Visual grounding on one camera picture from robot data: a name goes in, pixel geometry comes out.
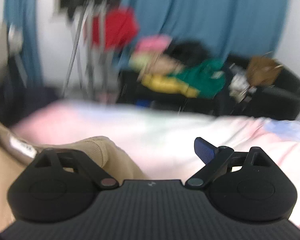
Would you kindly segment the blue left curtain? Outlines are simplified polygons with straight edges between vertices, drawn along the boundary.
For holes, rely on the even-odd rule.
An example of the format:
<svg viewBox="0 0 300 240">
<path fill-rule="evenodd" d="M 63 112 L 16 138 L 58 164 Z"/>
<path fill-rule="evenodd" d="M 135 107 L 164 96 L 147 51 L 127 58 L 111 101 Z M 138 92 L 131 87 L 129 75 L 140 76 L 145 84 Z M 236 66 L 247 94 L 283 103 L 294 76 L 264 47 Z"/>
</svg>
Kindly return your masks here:
<svg viewBox="0 0 300 240">
<path fill-rule="evenodd" d="M 37 0 L 5 0 L 4 20 L 23 38 L 21 62 L 30 87 L 43 84 L 37 35 Z"/>
</svg>

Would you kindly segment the black garment pile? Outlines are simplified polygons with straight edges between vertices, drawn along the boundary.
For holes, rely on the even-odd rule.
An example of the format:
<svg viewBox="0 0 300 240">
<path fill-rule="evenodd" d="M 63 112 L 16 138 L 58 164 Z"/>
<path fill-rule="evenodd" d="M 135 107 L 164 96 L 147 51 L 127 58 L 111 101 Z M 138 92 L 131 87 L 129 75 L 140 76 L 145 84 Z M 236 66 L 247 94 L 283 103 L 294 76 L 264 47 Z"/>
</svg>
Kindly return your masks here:
<svg viewBox="0 0 300 240">
<path fill-rule="evenodd" d="M 212 56 L 210 50 L 200 41 L 172 41 L 163 53 L 186 67 L 200 65 Z"/>
</svg>

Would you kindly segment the blue curtain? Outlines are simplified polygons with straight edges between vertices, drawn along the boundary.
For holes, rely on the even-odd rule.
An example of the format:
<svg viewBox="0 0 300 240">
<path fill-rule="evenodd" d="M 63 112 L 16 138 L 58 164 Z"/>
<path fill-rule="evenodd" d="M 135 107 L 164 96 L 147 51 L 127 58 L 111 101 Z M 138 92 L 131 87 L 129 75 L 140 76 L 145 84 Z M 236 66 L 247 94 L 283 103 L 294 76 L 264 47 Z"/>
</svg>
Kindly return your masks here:
<svg viewBox="0 0 300 240">
<path fill-rule="evenodd" d="M 139 37 L 166 34 L 202 42 L 213 55 L 263 55 L 276 50 L 288 0 L 121 0 L 134 10 Z"/>
<path fill-rule="evenodd" d="M 30 87 L 43 84 L 37 35 L 37 0 L 5 0 L 4 20 L 23 38 L 21 62 Z"/>
</svg>

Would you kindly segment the blue right curtain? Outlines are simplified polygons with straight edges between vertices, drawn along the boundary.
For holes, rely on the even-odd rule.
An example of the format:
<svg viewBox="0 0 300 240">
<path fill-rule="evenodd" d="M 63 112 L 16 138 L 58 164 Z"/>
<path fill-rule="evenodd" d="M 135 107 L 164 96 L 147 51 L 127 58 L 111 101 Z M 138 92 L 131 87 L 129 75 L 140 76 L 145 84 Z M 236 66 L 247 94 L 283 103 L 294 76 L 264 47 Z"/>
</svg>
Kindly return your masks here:
<svg viewBox="0 0 300 240">
<path fill-rule="evenodd" d="M 213 55 L 263 55 L 276 50 L 288 0 L 121 0 L 134 10 L 139 37 L 166 34 L 202 42 Z"/>
</svg>

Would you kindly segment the beige patterned garment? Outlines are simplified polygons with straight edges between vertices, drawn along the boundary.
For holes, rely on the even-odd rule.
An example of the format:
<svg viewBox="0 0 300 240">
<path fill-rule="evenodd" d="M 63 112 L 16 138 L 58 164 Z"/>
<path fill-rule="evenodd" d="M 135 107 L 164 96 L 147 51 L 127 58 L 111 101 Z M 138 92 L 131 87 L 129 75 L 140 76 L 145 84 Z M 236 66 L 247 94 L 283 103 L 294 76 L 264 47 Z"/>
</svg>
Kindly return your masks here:
<svg viewBox="0 0 300 240">
<path fill-rule="evenodd" d="M 160 53 L 135 53 L 130 57 L 129 66 L 140 76 L 179 73 L 185 68 L 180 61 Z"/>
</svg>

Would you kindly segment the brown paper bag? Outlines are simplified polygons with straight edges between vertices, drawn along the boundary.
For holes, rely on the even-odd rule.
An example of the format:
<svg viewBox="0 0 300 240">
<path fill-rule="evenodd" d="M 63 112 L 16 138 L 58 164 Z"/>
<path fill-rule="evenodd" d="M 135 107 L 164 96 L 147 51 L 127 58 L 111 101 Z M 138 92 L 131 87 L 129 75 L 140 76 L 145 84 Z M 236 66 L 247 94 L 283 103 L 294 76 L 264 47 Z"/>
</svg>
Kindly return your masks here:
<svg viewBox="0 0 300 240">
<path fill-rule="evenodd" d="M 253 56 L 246 71 L 246 78 L 251 86 L 271 86 L 283 68 L 276 60 L 263 56 Z"/>
</svg>

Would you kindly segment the black sofa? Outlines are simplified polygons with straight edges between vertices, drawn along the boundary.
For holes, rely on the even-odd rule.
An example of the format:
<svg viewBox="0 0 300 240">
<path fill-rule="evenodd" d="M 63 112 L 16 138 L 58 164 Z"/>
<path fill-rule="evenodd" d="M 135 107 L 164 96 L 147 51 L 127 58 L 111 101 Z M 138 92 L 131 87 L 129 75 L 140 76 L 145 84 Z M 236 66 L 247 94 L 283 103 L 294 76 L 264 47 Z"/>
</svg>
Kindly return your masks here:
<svg viewBox="0 0 300 240">
<path fill-rule="evenodd" d="M 300 113 L 300 79 L 283 66 L 275 82 L 268 87 L 251 86 L 246 78 L 250 59 L 231 55 L 223 61 L 226 74 L 223 89 L 213 98 L 186 98 L 180 94 L 154 92 L 141 84 L 143 76 L 130 68 L 119 73 L 118 103 L 155 105 L 160 109 L 194 113 L 245 115 L 276 120 L 294 120 Z"/>
</svg>

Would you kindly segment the dark navy garment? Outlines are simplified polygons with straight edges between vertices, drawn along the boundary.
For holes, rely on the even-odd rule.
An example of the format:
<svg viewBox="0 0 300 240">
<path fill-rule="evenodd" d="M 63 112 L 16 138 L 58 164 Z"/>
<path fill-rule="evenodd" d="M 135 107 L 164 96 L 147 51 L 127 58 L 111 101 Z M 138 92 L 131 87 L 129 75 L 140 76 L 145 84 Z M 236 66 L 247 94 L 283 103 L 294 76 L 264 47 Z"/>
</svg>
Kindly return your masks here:
<svg viewBox="0 0 300 240">
<path fill-rule="evenodd" d="M 12 127 L 58 99 L 60 96 L 52 87 L 0 88 L 0 122 Z"/>
</svg>

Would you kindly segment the red t-shirt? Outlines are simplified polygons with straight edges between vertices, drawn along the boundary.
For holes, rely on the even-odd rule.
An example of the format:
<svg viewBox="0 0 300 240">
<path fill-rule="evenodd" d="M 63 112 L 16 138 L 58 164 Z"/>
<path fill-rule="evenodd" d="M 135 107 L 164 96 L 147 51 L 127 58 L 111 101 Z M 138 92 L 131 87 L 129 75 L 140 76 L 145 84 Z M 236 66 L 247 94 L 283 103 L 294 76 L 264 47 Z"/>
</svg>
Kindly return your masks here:
<svg viewBox="0 0 300 240">
<path fill-rule="evenodd" d="M 106 13 L 105 51 L 130 44 L 140 30 L 132 8 L 117 7 Z"/>
</svg>

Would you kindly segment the silver tripod stand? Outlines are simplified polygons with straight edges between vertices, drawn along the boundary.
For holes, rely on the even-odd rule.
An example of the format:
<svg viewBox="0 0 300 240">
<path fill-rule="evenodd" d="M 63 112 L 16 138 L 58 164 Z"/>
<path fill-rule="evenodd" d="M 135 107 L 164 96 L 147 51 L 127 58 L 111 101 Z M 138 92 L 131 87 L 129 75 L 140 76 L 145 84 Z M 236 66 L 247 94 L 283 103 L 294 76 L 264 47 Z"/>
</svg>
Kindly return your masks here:
<svg viewBox="0 0 300 240">
<path fill-rule="evenodd" d="M 76 59 L 79 38 L 81 33 L 85 33 L 85 40 L 87 43 L 87 65 L 88 71 L 88 90 L 87 95 L 91 100 L 96 98 L 95 82 L 94 82 L 94 59 L 93 51 L 98 49 L 97 65 L 101 68 L 101 92 L 106 94 L 108 92 L 108 68 L 107 68 L 107 54 L 106 48 L 106 13 L 107 13 L 107 0 L 102 0 L 96 3 L 95 0 L 83 0 L 83 9 L 79 16 L 78 26 L 75 32 L 74 45 L 70 57 L 70 63 L 66 73 L 66 78 L 62 88 L 62 95 L 66 94 L 74 61 Z M 99 26 L 99 45 L 95 46 L 93 42 L 93 22 L 94 17 L 98 16 Z"/>
</svg>

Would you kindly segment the pastel tie-dye bed sheet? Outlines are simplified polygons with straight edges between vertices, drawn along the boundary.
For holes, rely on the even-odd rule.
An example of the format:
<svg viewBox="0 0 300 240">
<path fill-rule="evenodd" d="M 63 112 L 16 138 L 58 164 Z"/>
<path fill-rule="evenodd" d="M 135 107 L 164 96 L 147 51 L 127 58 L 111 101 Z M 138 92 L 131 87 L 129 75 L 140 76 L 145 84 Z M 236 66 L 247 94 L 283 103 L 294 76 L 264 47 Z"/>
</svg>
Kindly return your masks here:
<svg viewBox="0 0 300 240">
<path fill-rule="evenodd" d="M 203 163 L 194 152 L 201 137 L 215 146 L 247 152 L 257 146 L 295 185 L 290 220 L 300 228 L 300 121 L 156 111 L 61 100 L 35 111 L 12 131 L 32 144 L 67 144 L 104 136 L 122 148 L 153 179 L 189 178 Z"/>
</svg>

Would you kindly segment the pink folded garment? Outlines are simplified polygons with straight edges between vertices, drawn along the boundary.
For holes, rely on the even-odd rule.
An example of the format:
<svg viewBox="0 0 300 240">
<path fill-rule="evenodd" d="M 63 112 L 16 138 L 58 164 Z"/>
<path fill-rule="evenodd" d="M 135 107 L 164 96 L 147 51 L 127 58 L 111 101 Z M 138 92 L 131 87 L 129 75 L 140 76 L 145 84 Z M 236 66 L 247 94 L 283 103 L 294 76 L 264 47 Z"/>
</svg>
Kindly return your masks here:
<svg viewBox="0 0 300 240">
<path fill-rule="evenodd" d="M 168 35 L 153 35 L 141 38 L 136 46 L 135 52 L 163 52 L 172 42 L 172 38 Z"/>
</svg>

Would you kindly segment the green garment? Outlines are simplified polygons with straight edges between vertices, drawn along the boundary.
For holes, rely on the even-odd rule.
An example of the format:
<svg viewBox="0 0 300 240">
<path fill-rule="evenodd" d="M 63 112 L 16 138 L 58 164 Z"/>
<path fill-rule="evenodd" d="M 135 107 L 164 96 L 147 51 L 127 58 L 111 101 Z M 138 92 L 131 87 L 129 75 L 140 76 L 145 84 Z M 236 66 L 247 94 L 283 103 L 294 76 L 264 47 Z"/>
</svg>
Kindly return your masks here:
<svg viewBox="0 0 300 240">
<path fill-rule="evenodd" d="M 213 99 L 225 86 L 226 74 L 223 61 L 208 59 L 194 67 L 170 74 L 180 86 L 180 92 L 188 98 Z"/>
</svg>

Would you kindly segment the yellow garment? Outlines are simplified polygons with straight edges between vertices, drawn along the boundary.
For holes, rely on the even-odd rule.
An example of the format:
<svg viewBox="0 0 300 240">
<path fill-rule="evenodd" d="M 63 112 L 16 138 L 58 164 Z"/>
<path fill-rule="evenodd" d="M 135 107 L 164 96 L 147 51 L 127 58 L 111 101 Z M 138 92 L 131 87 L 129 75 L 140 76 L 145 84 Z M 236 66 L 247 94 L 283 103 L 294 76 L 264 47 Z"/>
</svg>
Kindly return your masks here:
<svg viewBox="0 0 300 240">
<path fill-rule="evenodd" d="M 141 84 L 157 93 L 180 94 L 186 98 L 197 98 L 200 94 L 199 90 L 170 76 L 146 74 L 141 79 Z"/>
</svg>

